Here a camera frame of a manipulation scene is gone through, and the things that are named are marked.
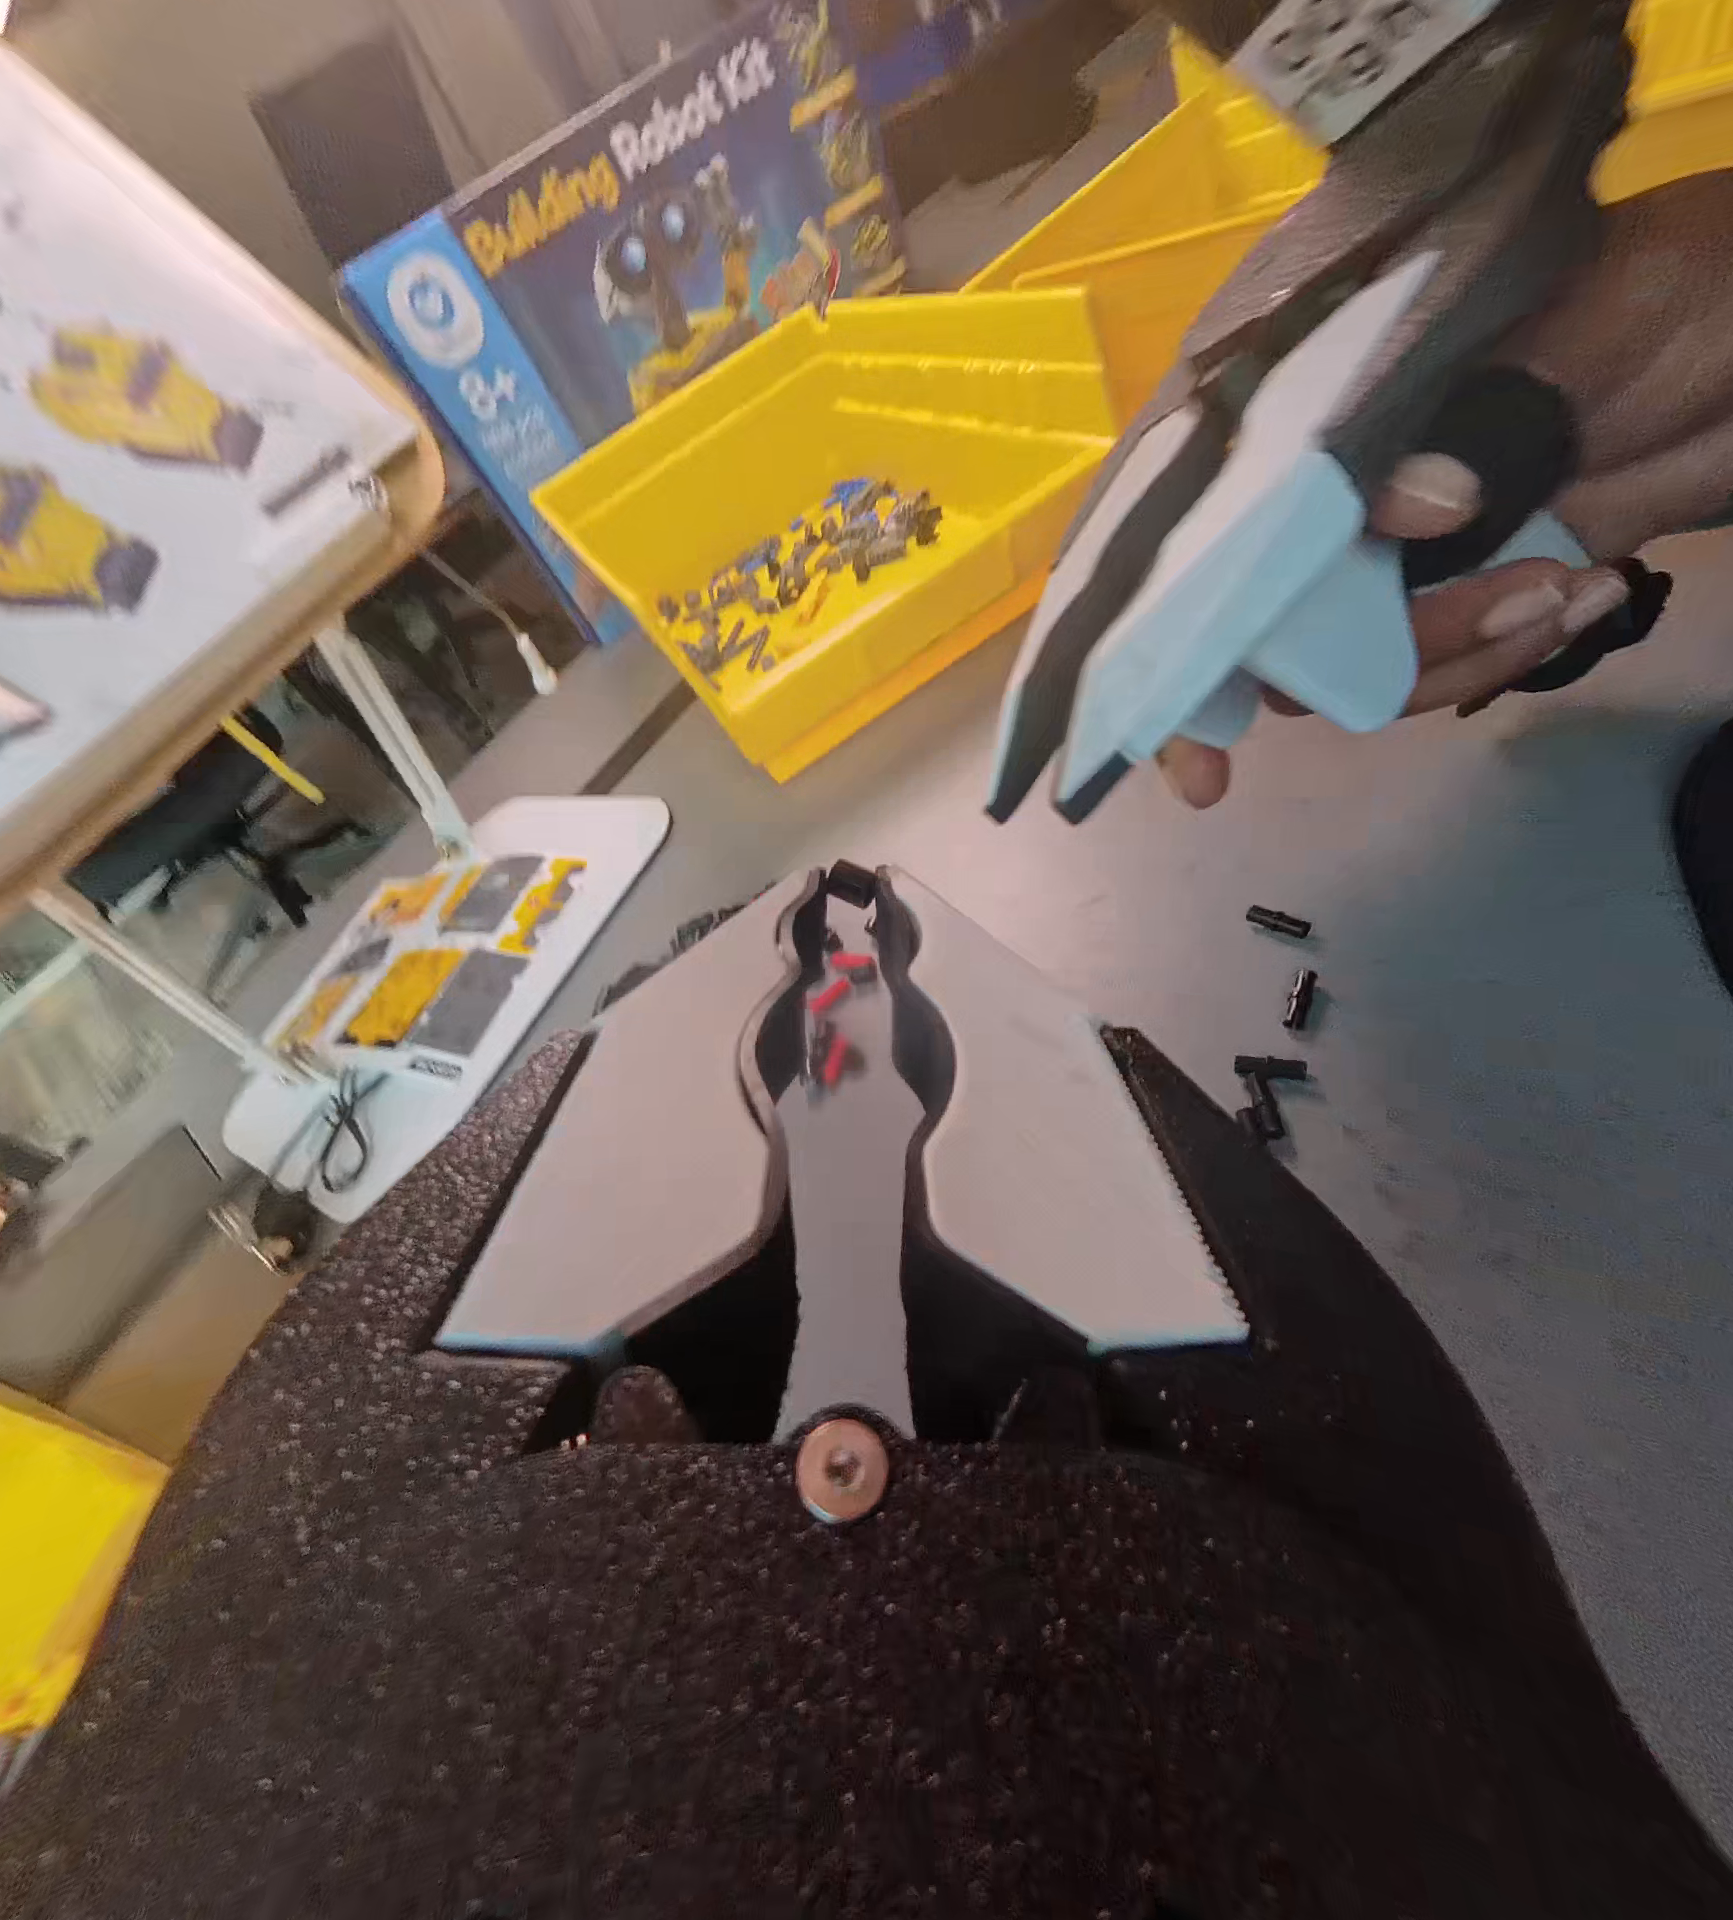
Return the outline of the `lego set box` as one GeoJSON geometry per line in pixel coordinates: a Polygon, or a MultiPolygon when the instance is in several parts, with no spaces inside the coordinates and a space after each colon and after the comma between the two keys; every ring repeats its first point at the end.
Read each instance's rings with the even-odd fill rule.
{"type": "Polygon", "coordinates": [[[339,273],[578,635],[635,619],[535,493],[801,312],[901,291],[846,6],[749,5],[339,273]]]}

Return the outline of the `pile of small lego pins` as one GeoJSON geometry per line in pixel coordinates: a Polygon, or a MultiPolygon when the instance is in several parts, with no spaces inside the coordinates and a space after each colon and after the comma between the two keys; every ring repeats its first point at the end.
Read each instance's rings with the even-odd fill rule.
{"type": "MultiPolygon", "coordinates": [[[[735,900],[687,918],[673,931],[664,948],[614,977],[597,997],[593,1016],[597,1018],[633,997],[690,948],[701,946],[721,927],[731,924],[753,900],[735,900]]],[[[868,931],[871,918],[861,918],[861,912],[846,904],[838,909],[836,920],[831,918],[831,909],[824,910],[822,983],[805,1001],[806,1054],[801,1081],[813,1098],[827,1097],[867,1071],[865,1047],[845,1028],[836,1010],[848,1001],[865,997],[878,983],[878,963],[865,948],[868,931]]]]}

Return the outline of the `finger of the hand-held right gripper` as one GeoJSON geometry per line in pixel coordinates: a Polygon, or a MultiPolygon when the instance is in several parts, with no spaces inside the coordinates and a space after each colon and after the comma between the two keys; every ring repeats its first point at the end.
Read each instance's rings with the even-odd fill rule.
{"type": "Polygon", "coordinates": [[[1056,761],[1077,685],[1146,580],[1163,543],[1209,484],[1195,400],[1154,396],[1104,461],[1055,555],[1002,690],[984,810],[1009,823],[1056,761]]]}
{"type": "Polygon", "coordinates": [[[1365,493],[1322,435],[1438,266],[1433,250],[1393,266],[1262,378],[1210,489],[1079,673],[1053,782],[1072,825],[1173,738],[1233,748],[1266,693],[1356,734],[1407,709],[1418,657],[1399,550],[1366,538],[1365,493]]]}

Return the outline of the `lego sticker sheet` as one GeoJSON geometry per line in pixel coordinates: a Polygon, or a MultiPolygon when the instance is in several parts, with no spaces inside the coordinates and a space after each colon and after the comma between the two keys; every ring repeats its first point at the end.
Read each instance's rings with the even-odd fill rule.
{"type": "Polygon", "coordinates": [[[269,1048],[292,1062],[458,1081],[543,975],[547,939],[587,877],[581,857],[520,853],[383,882],[269,1048]]]}

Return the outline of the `black office chair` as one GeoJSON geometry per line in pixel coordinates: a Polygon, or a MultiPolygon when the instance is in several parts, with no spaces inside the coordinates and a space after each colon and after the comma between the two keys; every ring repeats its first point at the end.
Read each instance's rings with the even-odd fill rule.
{"type": "Polygon", "coordinates": [[[302,780],[281,748],[281,731],[258,709],[230,715],[65,882],[116,924],[141,910],[164,917],[215,869],[234,874],[252,900],[212,957],[206,983],[218,989],[247,948],[279,927],[305,927],[314,900],[302,877],[311,858],[373,838],[302,780]]]}

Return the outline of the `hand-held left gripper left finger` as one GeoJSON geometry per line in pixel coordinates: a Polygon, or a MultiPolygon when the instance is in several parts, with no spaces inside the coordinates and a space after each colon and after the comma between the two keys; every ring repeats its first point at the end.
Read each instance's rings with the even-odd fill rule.
{"type": "Polygon", "coordinates": [[[790,873],[599,1013],[439,1353],[654,1371],[701,1438],[776,1438],[801,1322],[778,1108],[824,935],[827,873],[790,873]]]}

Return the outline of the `lego instruction booklet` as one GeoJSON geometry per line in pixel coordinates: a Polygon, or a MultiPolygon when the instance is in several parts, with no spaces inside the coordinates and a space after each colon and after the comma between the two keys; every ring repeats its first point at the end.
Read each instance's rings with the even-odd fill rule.
{"type": "Polygon", "coordinates": [[[396,445],[295,309],[0,42],[0,828],[396,445]]]}

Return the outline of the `heap of mixed lego parts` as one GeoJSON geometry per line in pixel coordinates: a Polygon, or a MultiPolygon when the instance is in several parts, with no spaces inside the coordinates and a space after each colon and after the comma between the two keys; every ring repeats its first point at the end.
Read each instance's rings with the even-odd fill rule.
{"type": "Polygon", "coordinates": [[[653,636],[671,642],[710,689],[771,676],[859,613],[882,572],[930,552],[945,518],[926,489],[872,476],[833,483],[783,532],[703,584],[662,595],[653,636]]]}

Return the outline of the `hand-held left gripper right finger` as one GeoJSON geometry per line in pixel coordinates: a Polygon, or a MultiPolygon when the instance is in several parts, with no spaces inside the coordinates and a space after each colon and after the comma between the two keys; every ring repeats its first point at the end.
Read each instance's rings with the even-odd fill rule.
{"type": "Polygon", "coordinates": [[[1248,1319],[1100,1022],[905,869],[878,869],[893,1064],[920,1105],[901,1302],[917,1436],[984,1443],[1020,1389],[1239,1351],[1248,1319]]]}

